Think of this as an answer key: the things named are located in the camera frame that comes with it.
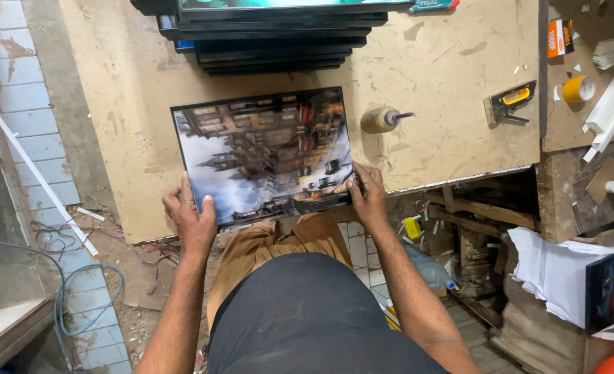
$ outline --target workbench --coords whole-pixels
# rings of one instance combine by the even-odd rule
[[[590,5],[588,12],[581,11],[583,5]],[[614,66],[606,71],[599,70],[591,59],[598,42],[614,38],[614,1],[602,4],[585,0],[560,2],[549,8],[549,18],[572,19],[573,29],[580,35],[574,39],[573,53],[548,61],[547,134],[542,139],[545,153],[537,166],[542,237],[562,243],[579,234],[577,222],[582,232],[590,232],[614,221],[614,195],[608,195],[594,211],[596,204],[585,191],[604,161],[614,159],[614,142],[586,163],[582,158],[594,140],[594,133],[581,130],[614,77]],[[577,65],[581,72],[574,69]],[[568,73],[573,77],[589,75],[594,79],[595,95],[584,105],[569,105],[562,100],[563,83],[568,80]],[[561,100],[554,100],[554,94]]]
[[[407,193],[520,170],[539,160],[538,107],[525,125],[487,123],[483,98],[537,79],[537,2],[485,0],[451,13],[389,13],[341,68],[208,77],[127,1],[60,0],[125,237],[175,233],[162,194],[184,170],[170,106],[342,86],[352,156]],[[361,132],[363,113],[416,112],[395,131]]]

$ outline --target hand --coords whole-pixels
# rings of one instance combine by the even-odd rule
[[[362,166],[355,161],[353,161],[353,169],[360,176],[363,192],[351,181],[346,182],[346,188],[351,193],[353,208],[360,218],[360,223],[370,233],[377,228],[385,227],[384,225],[389,225],[385,212],[385,189],[381,171],[377,168]]]
[[[206,195],[201,203],[203,213],[198,213],[191,190],[189,175],[183,172],[181,186],[173,186],[161,198],[166,214],[173,219],[178,229],[178,236],[183,248],[192,244],[202,244],[206,253],[210,253],[214,236],[217,234],[217,218],[214,214],[214,199]]]

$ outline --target blue cable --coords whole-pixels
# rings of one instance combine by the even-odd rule
[[[48,254],[46,254],[44,252],[41,252],[41,251],[33,250],[32,248],[29,248],[29,247],[26,247],[26,246],[17,246],[16,244],[5,243],[5,242],[0,242],[0,244],[2,244],[4,246],[14,247],[14,248],[21,248],[23,250],[28,250],[28,251],[31,251],[31,252],[34,252],[34,253],[38,253],[38,254],[40,254],[42,256],[45,256],[48,259],[50,259],[51,261],[53,261],[53,263],[57,267],[57,270],[60,272],[60,278],[62,279],[62,285],[60,286],[60,289],[57,291],[57,295],[55,296],[55,302],[53,304],[53,328],[55,330],[55,335],[57,335],[57,340],[60,343],[60,347],[62,348],[62,353],[69,359],[69,362],[71,364],[71,372],[73,373],[75,371],[74,368],[76,367],[76,363],[73,360],[73,357],[71,356],[71,354],[69,353],[69,349],[67,349],[66,344],[64,344],[64,340],[62,340],[62,334],[60,333],[60,327],[62,328],[62,332],[64,332],[64,334],[66,334],[68,336],[78,335],[80,333],[83,333],[88,328],[92,327],[92,325],[95,324],[95,322],[101,317],[101,315],[103,315],[103,313],[108,309],[108,307],[113,304],[113,300],[115,300],[117,298],[117,296],[120,294],[120,291],[122,291],[122,286],[125,284],[125,278],[122,276],[122,273],[120,272],[120,270],[118,268],[112,266],[112,265],[109,265],[109,264],[90,264],[90,265],[85,265],[85,266],[82,266],[82,267],[74,270],[67,277],[67,279],[65,279],[64,278],[64,272],[62,271],[62,268],[60,268],[60,264],[53,257],[51,257],[50,255],[48,255]],[[101,313],[99,313],[99,315],[97,317],[95,317],[92,320],[92,322],[90,322],[90,324],[87,325],[86,328],[80,330],[77,333],[70,333],[69,331],[67,331],[67,328],[64,326],[64,317],[63,317],[63,306],[64,306],[65,288],[66,288],[67,281],[69,279],[71,279],[71,277],[74,274],[78,273],[79,271],[81,271],[83,269],[87,269],[87,268],[95,268],[97,266],[106,266],[108,268],[112,268],[113,270],[117,271],[117,273],[120,275],[120,287],[117,289],[117,292],[115,293],[115,296],[113,296],[111,301],[108,304],[106,304],[106,306],[103,308]],[[58,308],[60,310],[60,318],[57,318]]]

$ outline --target painting of buildings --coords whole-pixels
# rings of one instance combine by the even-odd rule
[[[349,202],[340,87],[171,109],[196,204],[212,195],[222,230]]]

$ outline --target glue bottle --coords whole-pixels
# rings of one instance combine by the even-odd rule
[[[454,281],[443,265],[409,244],[404,244],[404,250],[409,255],[411,261],[413,261],[413,265],[418,269],[420,275],[425,278],[429,288],[432,290],[443,288],[451,290],[454,288]]]
[[[392,106],[382,106],[370,110],[362,116],[360,127],[368,134],[380,134],[394,130],[402,118],[414,116],[415,113],[400,113]]]

